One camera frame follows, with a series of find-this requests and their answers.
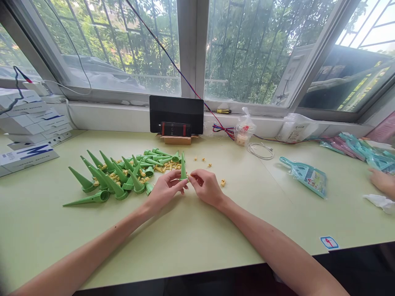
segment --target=table surface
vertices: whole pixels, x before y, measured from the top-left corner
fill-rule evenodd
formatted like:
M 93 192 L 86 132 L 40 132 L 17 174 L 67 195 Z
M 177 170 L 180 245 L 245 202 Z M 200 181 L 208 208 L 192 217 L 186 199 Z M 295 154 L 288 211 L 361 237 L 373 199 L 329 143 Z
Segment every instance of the table surface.
M 7 143 L 0 137 L 0 147 Z M 132 193 L 123 201 L 111 197 L 103 204 L 62 207 L 91 195 L 81 191 L 67 168 L 72 166 L 89 177 L 79 157 L 88 158 L 86 149 L 97 156 L 102 150 L 114 159 L 155 147 L 170 154 L 184 150 L 188 172 L 205 169 L 210 162 L 209 170 L 217 179 L 226 179 L 225 194 L 311 255 L 327 253 L 322 236 L 333 237 L 341 248 L 395 240 L 395 218 L 362 199 L 364 194 L 380 194 L 369 182 L 366 163 L 311 142 L 269 145 L 275 157 L 268 161 L 259 160 L 226 137 L 203 137 L 194 139 L 191 146 L 175 146 L 164 145 L 149 133 L 86 131 L 56 146 L 59 158 L 0 178 L 0 265 L 6 289 L 16 289 L 146 199 L 145 194 Z M 280 156 L 324 171 L 328 199 L 290 176 Z M 155 173 L 153 183 L 160 175 Z M 262 262 L 232 222 L 201 202 L 192 187 L 135 231 L 82 289 Z

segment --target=sticker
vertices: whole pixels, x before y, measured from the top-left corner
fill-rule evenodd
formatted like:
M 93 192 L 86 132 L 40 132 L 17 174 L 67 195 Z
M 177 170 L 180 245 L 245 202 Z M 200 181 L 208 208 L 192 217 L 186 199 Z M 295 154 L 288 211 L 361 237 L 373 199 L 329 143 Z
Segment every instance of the sticker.
M 322 236 L 320 237 L 321 242 L 326 246 L 329 250 L 340 249 L 338 243 L 330 236 Z
M 309 169 L 307 171 L 306 177 L 304 178 L 304 181 L 312 186 L 314 189 L 325 195 L 326 182 L 325 177 L 322 174 L 313 169 Z

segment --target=green plastic spike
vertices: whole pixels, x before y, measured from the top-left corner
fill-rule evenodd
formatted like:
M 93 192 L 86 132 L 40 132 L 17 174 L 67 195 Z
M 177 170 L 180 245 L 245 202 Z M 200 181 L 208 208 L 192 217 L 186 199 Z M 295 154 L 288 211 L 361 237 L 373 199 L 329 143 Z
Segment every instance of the green plastic spike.
M 134 170 L 134 167 L 132 166 L 132 164 L 130 162 L 128 162 L 128 160 L 122 156 L 123 162 L 125 163 L 125 169 Z
M 114 172 L 114 165 L 112 164 L 112 162 L 108 159 L 108 157 L 106 155 L 104 155 L 104 153 L 102 151 L 99 151 L 100 154 L 102 155 L 102 158 L 104 159 L 104 162 L 107 165 L 107 172 L 109 173 L 113 173 Z
M 180 181 L 188 179 L 188 176 L 186 175 L 186 170 L 185 170 L 185 161 L 184 161 L 184 152 L 181 154 L 181 178 Z
M 152 152 L 152 151 L 149 151 L 149 150 L 148 150 L 147 154 L 145 154 L 145 151 L 144 151 L 144 155 L 163 155 L 163 154 L 161 154 L 161 153 L 155 153 L 155 152 Z
M 86 151 L 88 152 L 89 156 L 92 158 L 93 163 L 96 165 L 96 167 L 98 169 L 101 169 L 101 167 L 103 167 L 103 163 L 96 156 L 94 156 L 92 152 L 90 152 L 89 150 Z
M 148 167 L 146 170 L 145 170 L 145 174 L 148 176 L 148 177 L 151 177 L 151 176 L 153 176 L 153 167 Z
M 123 169 L 123 167 L 121 167 L 121 166 L 119 165 L 119 163 L 118 163 L 117 161 L 114 160 L 114 158 L 110 157 L 110 160 L 111 160 L 111 162 L 112 162 L 112 164 L 113 164 L 113 166 L 114 166 L 114 169 L 115 169 L 115 166 L 119 167 L 120 169 Z
M 82 191 L 88 193 L 96 189 L 96 187 L 93 186 L 93 183 L 91 181 L 89 181 L 87 178 L 85 178 L 83 175 L 81 175 L 71 166 L 69 166 L 69 169 L 73 173 L 74 177 L 77 178 L 78 182 L 80 182 L 80 184 L 82 185 Z
M 109 181 L 108 181 L 108 179 L 106 178 L 107 175 L 106 175 L 104 172 L 102 172 L 101 170 L 98 170 L 98 172 L 99 172 L 99 174 L 102 176 L 102 178 L 103 178 L 103 180 L 105 181 L 105 183 L 107 184 L 107 187 L 108 187 L 107 191 L 108 191 L 110 194 L 115 194 L 115 191 L 112 189 L 111 185 L 109 185 Z
M 147 193 L 147 196 L 149 196 L 149 194 L 151 193 L 151 191 L 153 189 L 153 186 L 149 182 L 145 182 L 144 185 L 145 185 L 145 189 L 146 189 L 145 193 Z
M 125 199 L 126 197 L 128 197 L 128 195 L 129 195 L 129 192 L 128 191 L 125 191 L 125 190 L 123 190 L 118 184 L 116 184 L 113 180 L 111 180 L 110 179 L 110 177 L 109 176 L 106 176 L 106 178 L 109 180 L 108 182 L 108 184 L 111 186 L 111 188 L 114 190 L 114 192 L 115 192 L 115 198 L 117 199 L 117 200 L 123 200 L 123 199 Z
M 137 166 L 138 161 L 133 154 L 132 154 L 132 158 L 133 158 L 133 166 L 135 167 L 135 166 Z
M 135 185 L 133 183 L 133 179 L 131 177 L 129 177 L 128 181 L 122 185 L 122 189 L 133 190 L 134 186 Z
M 137 160 L 141 160 L 141 159 L 143 159 L 144 157 L 148 157 L 148 158 L 150 158 L 150 159 L 152 159 L 152 160 L 156 160 L 155 158 L 157 157 L 156 155 L 141 155 L 141 154 L 137 154 L 136 155 L 136 159 Z
M 152 149 L 152 152 L 157 153 L 157 154 L 172 156 L 172 155 L 170 155 L 170 154 L 167 154 L 166 152 L 160 151 L 158 148 Z
M 89 166 L 91 167 L 95 167 L 93 164 L 91 164 L 85 157 L 83 157 L 82 155 L 80 155 L 82 161 L 84 162 L 84 164 L 86 165 L 87 168 L 89 168 Z
M 146 163 L 146 162 L 142 162 L 142 163 L 140 164 L 140 166 L 141 166 L 141 167 L 154 167 L 155 165 L 154 165 L 154 164 L 148 164 L 148 163 Z
M 125 176 L 125 174 L 123 173 L 122 169 L 119 168 L 118 165 L 116 165 L 116 163 L 114 163 L 114 167 L 115 167 L 115 171 L 114 173 L 116 175 L 118 175 L 119 180 L 121 181 L 121 183 L 126 183 L 128 181 L 128 178 Z
M 100 189 L 101 190 L 107 190 L 108 185 L 107 183 L 104 181 L 102 175 L 99 174 L 99 169 L 95 169 L 92 166 L 88 166 L 88 169 L 91 171 L 92 176 L 96 177 L 96 179 L 99 181 L 100 184 Z
M 169 158 L 166 158 L 166 159 L 163 159 L 163 160 L 159 160 L 159 162 L 161 164 L 165 164 L 166 162 L 169 162 L 170 160 L 172 160 L 172 157 L 169 157 Z
M 94 203 L 103 203 L 108 200 L 109 196 L 110 196 L 110 194 L 108 193 L 108 191 L 103 190 L 103 191 L 96 193 L 95 195 L 92 195 L 90 197 L 85 197 L 84 199 L 80 199 L 78 201 L 67 203 L 63 206 L 73 206 L 73 205 L 77 205 L 77 204 L 88 204 L 88 203 L 93 203 L 93 202 Z
M 135 185 L 135 187 L 133 188 L 134 192 L 136 192 L 137 194 L 143 193 L 145 190 L 145 186 L 140 183 L 134 172 L 130 175 L 130 177 L 132 178 L 133 184 Z
M 142 159 L 142 161 L 147 162 L 147 163 L 150 163 L 150 164 L 157 164 L 157 165 L 160 166 L 160 167 L 163 166 L 163 164 L 161 164 L 160 162 L 156 162 L 155 160 L 152 160 L 152 159 L 150 159 L 150 158 L 148 158 L 148 157 L 144 157 L 144 158 Z
M 178 151 L 176 152 L 176 154 L 174 154 L 174 156 L 172 157 L 173 162 L 178 162 L 180 160 L 180 155 L 178 153 Z
M 137 166 L 133 170 L 133 175 L 137 177 L 137 174 L 140 172 L 141 169 L 141 160 L 137 163 Z

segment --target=white wall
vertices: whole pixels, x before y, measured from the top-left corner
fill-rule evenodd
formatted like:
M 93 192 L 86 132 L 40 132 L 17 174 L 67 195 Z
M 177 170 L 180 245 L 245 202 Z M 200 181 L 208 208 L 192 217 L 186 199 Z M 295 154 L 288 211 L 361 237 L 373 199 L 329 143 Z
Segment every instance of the white wall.
M 53 104 L 53 107 L 63 115 L 67 115 L 66 105 Z M 149 108 L 99 103 L 70 102 L 72 119 L 82 130 L 107 130 L 121 132 L 149 132 Z M 216 116 L 224 127 L 234 127 L 239 115 L 218 114 Z M 281 129 L 283 119 L 252 116 L 257 125 L 256 134 L 261 137 L 275 137 Z M 208 136 L 226 136 L 225 132 L 212 132 L 216 123 L 214 116 L 204 113 L 204 134 Z M 365 136 L 373 127 L 353 123 L 337 123 L 319 121 L 320 125 L 315 135 L 335 136 L 340 132 L 350 132 L 356 137 Z

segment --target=white box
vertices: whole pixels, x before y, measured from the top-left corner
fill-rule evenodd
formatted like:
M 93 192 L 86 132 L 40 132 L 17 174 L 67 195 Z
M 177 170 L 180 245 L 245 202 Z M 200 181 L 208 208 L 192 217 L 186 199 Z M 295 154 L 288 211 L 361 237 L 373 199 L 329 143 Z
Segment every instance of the white box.
M 26 103 L 41 101 L 40 97 L 34 90 L 21 90 L 23 99 L 18 100 L 15 106 L 20 106 Z M 6 110 L 15 99 L 20 98 L 17 89 L 0 89 L 0 111 Z
M 28 125 L 25 127 L 17 126 L 17 125 L 13 127 L 0 125 L 0 128 L 9 134 L 22 134 L 22 135 L 39 134 L 44 131 L 44 129 L 38 123 Z
M 54 108 L 50 108 L 47 111 L 37 112 L 33 114 L 19 115 L 15 117 L 7 117 L 0 119 L 0 128 L 6 131 L 7 128 L 13 128 L 15 126 L 25 127 L 28 125 L 32 125 L 34 123 L 38 123 L 45 119 L 49 119 L 55 116 L 58 116 L 59 113 L 55 111 Z
M 46 139 L 51 139 L 55 136 L 68 132 L 72 129 L 73 128 L 71 127 L 71 125 L 66 123 L 59 127 L 54 127 L 52 129 L 49 129 L 47 131 L 35 135 L 8 134 L 8 133 L 4 135 L 14 142 L 37 144 L 42 141 L 45 141 Z
M 14 116 L 19 116 L 23 114 L 32 114 L 36 112 L 42 112 L 49 110 L 49 106 L 46 102 L 40 101 L 40 102 L 32 102 L 32 103 L 27 103 L 23 104 L 20 106 L 14 106 L 11 111 L 4 113 L 0 115 L 0 118 L 7 118 L 7 117 L 14 117 Z
M 57 157 L 59 155 L 50 145 L 34 145 L 0 155 L 0 165 L 11 173 L 15 173 Z
M 46 139 L 45 141 L 42 141 L 37 144 L 32 144 L 32 143 L 18 143 L 18 142 L 13 142 L 11 144 L 8 144 L 7 146 L 10 147 L 12 150 L 19 150 L 27 147 L 31 147 L 34 145 L 42 145 L 42 144 L 49 144 L 51 147 L 55 147 L 56 145 L 59 145 L 62 143 L 65 139 L 68 139 L 71 137 L 71 132 L 65 132 L 64 134 L 61 134 L 59 136 L 55 136 L 51 139 Z
M 65 125 L 61 125 L 59 127 L 54 127 L 53 129 L 47 130 L 42 132 L 41 134 L 46 138 L 50 139 L 54 136 L 58 136 L 60 134 L 63 134 L 65 132 L 71 131 L 73 128 L 71 127 L 70 124 L 66 123 Z
M 39 126 L 43 128 L 44 131 L 50 130 L 54 127 L 59 127 L 61 125 L 65 125 L 66 123 L 69 123 L 69 119 L 67 116 L 64 115 L 57 115 L 52 118 L 45 119 L 43 121 L 40 121 L 38 123 Z

